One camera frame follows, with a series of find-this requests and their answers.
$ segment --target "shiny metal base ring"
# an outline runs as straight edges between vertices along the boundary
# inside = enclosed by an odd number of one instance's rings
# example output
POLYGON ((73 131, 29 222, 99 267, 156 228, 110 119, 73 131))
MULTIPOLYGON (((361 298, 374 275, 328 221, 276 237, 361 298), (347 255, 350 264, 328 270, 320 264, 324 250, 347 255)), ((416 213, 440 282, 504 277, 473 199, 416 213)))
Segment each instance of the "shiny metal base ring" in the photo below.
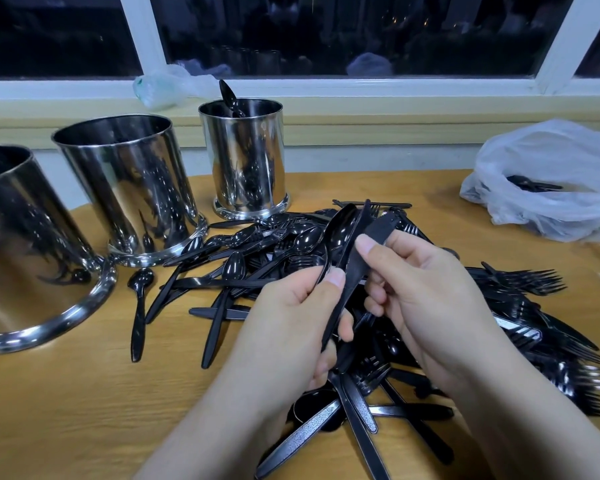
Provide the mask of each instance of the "shiny metal base ring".
POLYGON ((290 204, 291 199, 289 194, 286 194, 284 199, 282 199, 282 202, 270 207, 269 209, 256 210, 253 212, 241 212, 240 210, 225 209, 222 205, 220 205, 220 202, 218 202, 218 199, 216 198, 214 199, 214 212, 226 221, 238 221, 242 219, 266 219, 273 214, 284 212, 289 208, 290 204))
POLYGON ((20 331, 0 333, 0 354, 17 352, 42 345, 71 330, 92 315, 109 297, 118 275, 112 259, 102 265, 102 273, 91 292, 64 313, 20 331))
POLYGON ((109 252, 111 257, 115 259, 116 264, 121 266, 128 267, 151 267, 156 266, 160 263, 167 261, 169 258, 173 258, 176 256, 180 256, 184 247, 195 237, 201 235, 202 237, 206 236, 209 231, 209 226, 207 223, 207 219, 202 215, 198 214, 198 228, 196 231, 191 234, 188 238, 182 241, 175 246, 170 247, 169 249, 164 249, 161 251, 157 251, 154 253, 146 253, 146 254, 127 254, 122 253, 119 250, 115 249, 111 244, 109 244, 109 252))

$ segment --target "right hand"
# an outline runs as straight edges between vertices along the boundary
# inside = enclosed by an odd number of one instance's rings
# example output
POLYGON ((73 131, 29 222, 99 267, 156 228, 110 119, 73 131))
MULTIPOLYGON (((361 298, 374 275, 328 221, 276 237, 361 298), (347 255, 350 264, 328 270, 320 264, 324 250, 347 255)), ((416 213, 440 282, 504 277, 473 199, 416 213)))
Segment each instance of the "right hand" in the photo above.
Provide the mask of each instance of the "right hand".
POLYGON ((372 269, 366 309, 391 318, 435 386, 451 394, 484 364, 519 355, 449 252, 397 230, 384 246, 362 234, 356 249, 372 269))

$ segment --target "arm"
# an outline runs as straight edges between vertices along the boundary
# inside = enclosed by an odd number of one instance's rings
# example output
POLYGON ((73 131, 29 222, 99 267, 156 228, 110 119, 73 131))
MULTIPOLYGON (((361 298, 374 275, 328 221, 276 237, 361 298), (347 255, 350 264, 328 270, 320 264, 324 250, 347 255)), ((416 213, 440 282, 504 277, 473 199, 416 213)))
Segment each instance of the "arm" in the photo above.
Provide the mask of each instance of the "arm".
POLYGON ((457 259, 398 231, 356 248, 373 269, 365 306, 456 402, 498 478, 600 479, 600 431, 512 345, 457 259))
MULTIPOLYGON (((253 478, 291 404, 323 386, 336 363, 333 342, 320 349, 345 277, 334 269, 313 289, 320 271, 304 269, 263 288, 216 380, 136 480, 253 478)), ((352 340, 353 317, 340 322, 342 338, 352 340)))

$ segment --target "window sill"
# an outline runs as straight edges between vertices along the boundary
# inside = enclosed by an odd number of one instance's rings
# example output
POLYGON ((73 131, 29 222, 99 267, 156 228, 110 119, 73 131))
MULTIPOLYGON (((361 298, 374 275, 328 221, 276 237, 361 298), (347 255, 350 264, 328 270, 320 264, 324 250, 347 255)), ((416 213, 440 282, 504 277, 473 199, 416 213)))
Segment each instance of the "window sill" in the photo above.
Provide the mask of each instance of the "window sill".
MULTIPOLYGON (((564 118, 600 130, 600 96, 289 97, 288 146, 483 143, 515 128, 564 118)), ((160 112, 173 120, 183 147, 204 146, 191 98, 160 112)), ((76 121, 149 112, 135 99, 0 100, 0 143, 54 148, 50 135, 76 121)))

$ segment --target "stainless steel cylinder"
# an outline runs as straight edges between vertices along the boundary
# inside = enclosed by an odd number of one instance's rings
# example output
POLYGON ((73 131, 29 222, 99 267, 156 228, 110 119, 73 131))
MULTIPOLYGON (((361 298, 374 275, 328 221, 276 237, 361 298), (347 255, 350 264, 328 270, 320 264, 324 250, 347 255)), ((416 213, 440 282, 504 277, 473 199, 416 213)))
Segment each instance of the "stainless steel cylinder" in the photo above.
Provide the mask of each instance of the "stainless steel cylinder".
POLYGON ((0 353, 78 325, 115 283, 115 266, 93 252, 31 151, 0 146, 0 353))
POLYGON ((52 140, 107 229, 116 262, 154 266, 207 233, 168 118, 128 114, 83 121, 56 131, 52 140))
POLYGON ((247 118, 233 118, 222 101, 198 108, 224 219, 269 217, 289 206, 283 162, 282 104, 238 99, 247 118))

